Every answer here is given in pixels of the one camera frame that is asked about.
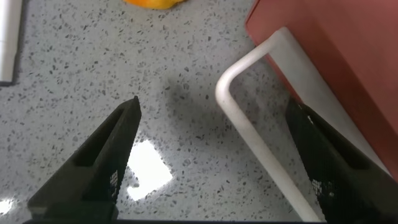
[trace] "white pipe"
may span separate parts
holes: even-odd
[[[0,82],[12,82],[22,0],[0,0]]]
[[[300,218],[305,222],[319,222],[320,219],[317,217],[317,214],[295,186],[285,169],[274,157],[229,92],[229,86],[232,80],[254,62],[263,58],[275,45],[275,41],[277,40],[272,38],[264,41],[230,66],[218,80],[216,86],[216,100]]]

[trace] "gray speckled floor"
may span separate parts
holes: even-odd
[[[0,200],[11,207],[0,222],[28,219],[28,198],[134,95],[143,117],[120,218],[298,220],[214,98],[221,73],[254,47],[243,26],[251,4],[152,11],[121,0],[26,1],[18,82],[0,88]],[[289,95],[270,67],[255,64],[231,90],[315,203],[284,121]],[[134,158],[161,171],[142,173]]]

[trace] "terrazzo surface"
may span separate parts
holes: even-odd
[[[223,71],[254,47],[244,30],[251,6],[24,1],[17,83],[0,87],[0,222],[29,219],[27,200],[135,95],[142,119],[119,218],[299,220],[214,97]],[[231,91],[317,207],[284,119],[289,94],[270,66],[256,63]]]

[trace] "orange object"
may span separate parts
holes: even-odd
[[[184,0],[124,0],[127,3],[135,4],[149,9],[169,9],[178,2]]]
[[[246,30],[260,44],[286,26],[398,180],[398,1],[257,0]]]

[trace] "white object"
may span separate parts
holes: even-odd
[[[387,173],[388,171],[293,35],[285,27],[277,30],[222,74],[216,86],[216,100],[301,219],[306,222],[316,222],[319,219],[311,206],[229,92],[232,80],[266,54],[272,57],[304,104],[313,109],[380,168]]]
[[[22,0],[0,0],[0,82],[11,83]]]
[[[216,100],[300,218],[305,222],[319,222],[320,219],[317,217],[317,214],[295,186],[285,169],[274,157],[229,92],[229,86],[236,76],[254,64],[254,62],[263,58],[265,54],[269,53],[276,46],[279,46],[280,41],[285,42],[283,41],[285,39],[279,40],[280,36],[285,32],[290,33],[286,28],[278,30],[269,39],[230,66],[217,82]]]

